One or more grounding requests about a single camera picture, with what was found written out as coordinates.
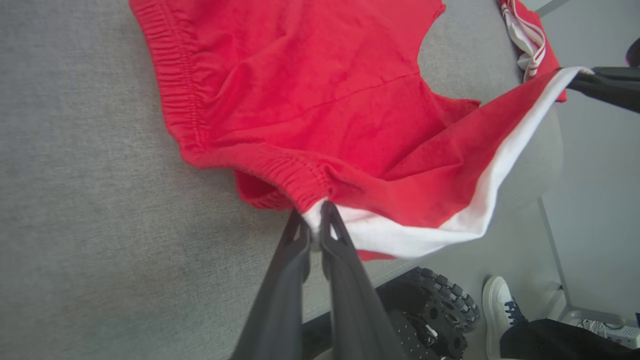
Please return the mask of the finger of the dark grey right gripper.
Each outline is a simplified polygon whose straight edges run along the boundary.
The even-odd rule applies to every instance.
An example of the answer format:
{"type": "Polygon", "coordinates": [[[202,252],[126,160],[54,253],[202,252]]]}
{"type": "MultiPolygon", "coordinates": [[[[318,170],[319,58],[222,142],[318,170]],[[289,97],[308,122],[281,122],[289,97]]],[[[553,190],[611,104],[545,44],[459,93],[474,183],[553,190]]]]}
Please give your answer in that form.
{"type": "Polygon", "coordinates": [[[620,76],[579,73],[567,88],[620,109],[637,114],[640,112],[640,78],[638,73],[620,76]]]}
{"type": "Polygon", "coordinates": [[[638,67],[603,67],[592,68],[595,75],[612,81],[640,82],[640,69],[638,67]]]}

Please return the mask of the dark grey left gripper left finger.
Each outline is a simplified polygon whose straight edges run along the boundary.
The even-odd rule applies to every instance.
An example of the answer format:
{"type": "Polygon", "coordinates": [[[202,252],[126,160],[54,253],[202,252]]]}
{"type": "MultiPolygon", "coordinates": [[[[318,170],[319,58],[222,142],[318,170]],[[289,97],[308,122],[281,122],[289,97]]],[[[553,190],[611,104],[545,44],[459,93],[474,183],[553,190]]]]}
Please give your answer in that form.
{"type": "Polygon", "coordinates": [[[293,210],[263,278],[233,360],[300,360],[303,285],[310,273],[309,226],[293,210]]]}

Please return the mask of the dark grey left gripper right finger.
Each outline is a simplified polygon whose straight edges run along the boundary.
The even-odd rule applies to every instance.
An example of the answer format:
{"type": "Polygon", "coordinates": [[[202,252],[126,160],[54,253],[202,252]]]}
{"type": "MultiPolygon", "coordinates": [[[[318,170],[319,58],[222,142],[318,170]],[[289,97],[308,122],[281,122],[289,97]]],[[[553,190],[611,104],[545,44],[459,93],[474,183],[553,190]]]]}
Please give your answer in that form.
{"type": "Polygon", "coordinates": [[[331,292],[333,359],[406,359],[393,324],[332,202],[321,207],[319,244],[331,292]]]}

